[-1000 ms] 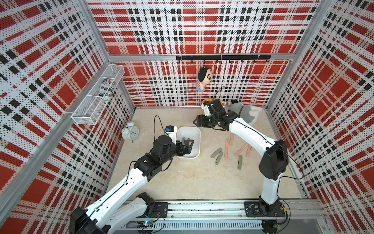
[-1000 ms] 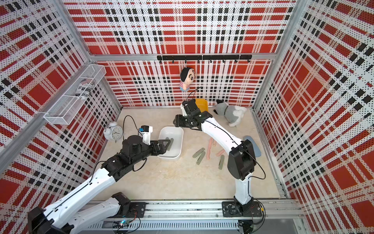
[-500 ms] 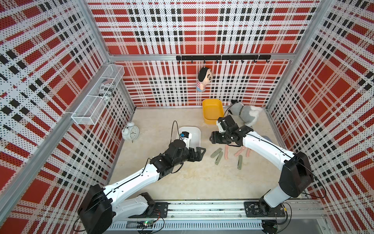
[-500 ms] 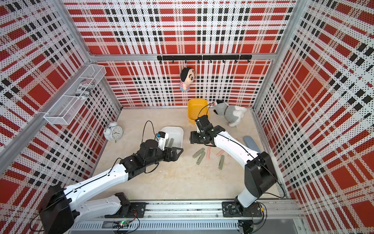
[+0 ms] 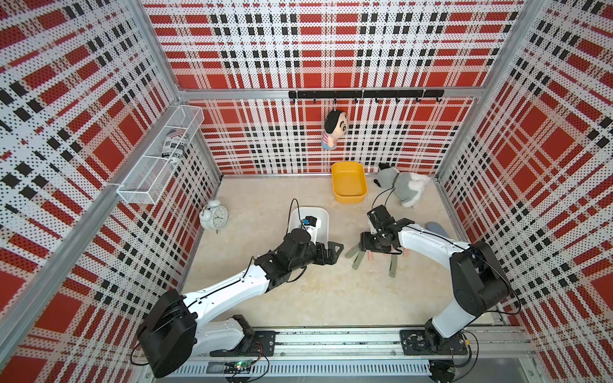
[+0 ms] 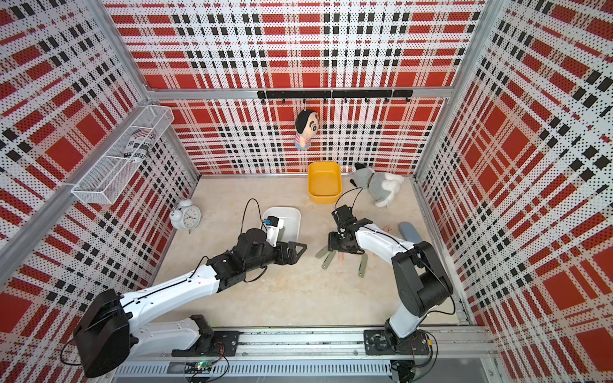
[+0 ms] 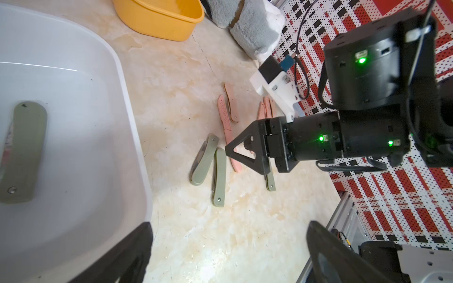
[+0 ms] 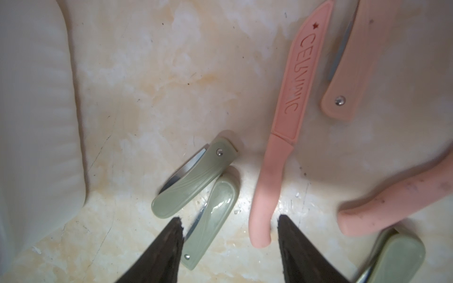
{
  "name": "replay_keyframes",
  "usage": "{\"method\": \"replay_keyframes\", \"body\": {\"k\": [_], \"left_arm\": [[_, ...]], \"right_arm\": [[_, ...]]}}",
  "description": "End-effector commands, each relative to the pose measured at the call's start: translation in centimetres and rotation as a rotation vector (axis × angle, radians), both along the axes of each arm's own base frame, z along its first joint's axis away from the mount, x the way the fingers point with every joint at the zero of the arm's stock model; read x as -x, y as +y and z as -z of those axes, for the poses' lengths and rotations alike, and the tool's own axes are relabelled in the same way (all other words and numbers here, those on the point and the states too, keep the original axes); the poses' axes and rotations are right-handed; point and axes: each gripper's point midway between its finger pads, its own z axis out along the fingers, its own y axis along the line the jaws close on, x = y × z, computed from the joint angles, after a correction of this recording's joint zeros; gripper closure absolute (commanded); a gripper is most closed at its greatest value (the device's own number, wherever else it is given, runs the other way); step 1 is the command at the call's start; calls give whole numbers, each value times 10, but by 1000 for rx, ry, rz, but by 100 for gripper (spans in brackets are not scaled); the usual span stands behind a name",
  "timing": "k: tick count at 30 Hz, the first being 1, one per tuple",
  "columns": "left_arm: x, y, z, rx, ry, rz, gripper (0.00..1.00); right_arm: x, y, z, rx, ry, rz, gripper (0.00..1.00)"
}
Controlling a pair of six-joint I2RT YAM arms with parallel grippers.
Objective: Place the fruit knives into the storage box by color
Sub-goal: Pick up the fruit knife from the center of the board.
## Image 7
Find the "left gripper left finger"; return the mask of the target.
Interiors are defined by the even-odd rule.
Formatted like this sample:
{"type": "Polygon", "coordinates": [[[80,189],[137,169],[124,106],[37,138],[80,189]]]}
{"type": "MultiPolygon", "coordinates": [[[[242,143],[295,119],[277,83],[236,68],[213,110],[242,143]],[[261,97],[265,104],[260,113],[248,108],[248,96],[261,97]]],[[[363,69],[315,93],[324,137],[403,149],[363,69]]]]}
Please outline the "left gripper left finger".
{"type": "Polygon", "coordinates": [[[72,283],[141,283],[151,258],[153,231],[144,222],[71,280],[72,283]]]}

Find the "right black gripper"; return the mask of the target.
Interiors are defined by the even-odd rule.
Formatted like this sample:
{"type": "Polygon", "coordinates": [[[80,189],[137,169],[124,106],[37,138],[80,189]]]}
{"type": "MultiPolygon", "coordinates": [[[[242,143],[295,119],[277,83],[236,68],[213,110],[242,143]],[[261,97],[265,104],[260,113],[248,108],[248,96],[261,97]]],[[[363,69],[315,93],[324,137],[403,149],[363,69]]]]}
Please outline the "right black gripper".
{"type": "Polygon", "coordinates": [[[314,160],[324,172],[380,172],[396,167],[410,150],[409,131],[399,112],[389,109],[338,111],[252,122],[225,146],[226,155],[267,175],[269,157],[280,173],[314,160]],[[270,121],[270,133],[267,130],[270,121]],[[243,144],[254,158],[235,149],[243,144]]]}

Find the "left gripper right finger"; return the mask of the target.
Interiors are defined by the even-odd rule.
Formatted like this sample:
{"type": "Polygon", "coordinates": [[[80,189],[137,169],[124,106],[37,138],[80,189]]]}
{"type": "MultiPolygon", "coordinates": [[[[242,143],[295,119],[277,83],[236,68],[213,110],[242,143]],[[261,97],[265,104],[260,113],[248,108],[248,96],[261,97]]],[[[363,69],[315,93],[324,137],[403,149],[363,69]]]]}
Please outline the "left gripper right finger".
{"type": "Polygon", "coordinates": [[[318,283],[389,282],[317,221],[309,223],[306,239],[318,283]]]}

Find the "white storage box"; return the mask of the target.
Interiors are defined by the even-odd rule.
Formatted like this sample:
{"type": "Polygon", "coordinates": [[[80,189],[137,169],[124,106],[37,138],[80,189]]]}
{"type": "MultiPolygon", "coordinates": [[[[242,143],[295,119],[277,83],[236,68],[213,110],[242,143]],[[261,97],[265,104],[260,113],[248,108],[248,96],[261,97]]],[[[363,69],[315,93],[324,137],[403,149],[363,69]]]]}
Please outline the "white storage box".
{"type": "Polygon", "coordinates": [[[1,203],[1,281],[71,280],[151,215],[150,184],[122,66],[82,25],[1,5],[1,158],[14,108],[47,130],[33,199],[1,203]]]}

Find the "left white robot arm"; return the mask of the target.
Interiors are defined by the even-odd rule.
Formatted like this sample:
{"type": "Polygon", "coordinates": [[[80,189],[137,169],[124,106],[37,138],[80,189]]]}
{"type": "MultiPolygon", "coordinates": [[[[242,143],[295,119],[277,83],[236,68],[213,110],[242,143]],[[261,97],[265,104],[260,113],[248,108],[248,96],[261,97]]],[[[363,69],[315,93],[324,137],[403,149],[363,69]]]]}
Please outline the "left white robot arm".
{"type": "MultiPolygon", "coordinates": [[[[450,283],[452,251],[430,250],[391,241],[364,242],[353,252],[321,224],[307,234],[310,260],[300,283],[450,283]]],[[[74,283],[141,283],[151,258],[153,231],[144,222],[72,279],[74,283]]]]}

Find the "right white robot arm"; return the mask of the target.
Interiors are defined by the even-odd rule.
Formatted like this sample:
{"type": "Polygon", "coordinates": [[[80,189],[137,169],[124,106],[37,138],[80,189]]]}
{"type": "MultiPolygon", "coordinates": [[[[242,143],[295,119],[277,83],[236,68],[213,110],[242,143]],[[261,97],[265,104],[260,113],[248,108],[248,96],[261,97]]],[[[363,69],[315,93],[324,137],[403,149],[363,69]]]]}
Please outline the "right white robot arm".
{"type": "Polygon", "coordinates": [[[261,175],[314,160],[324,172],[381,172],[415,146],[428,167],[453,165],[453,81],[435,77],[436,21],[408,8],[339,34],[318,86],[328,111],[252,122],[226,155],[261,175]]]}

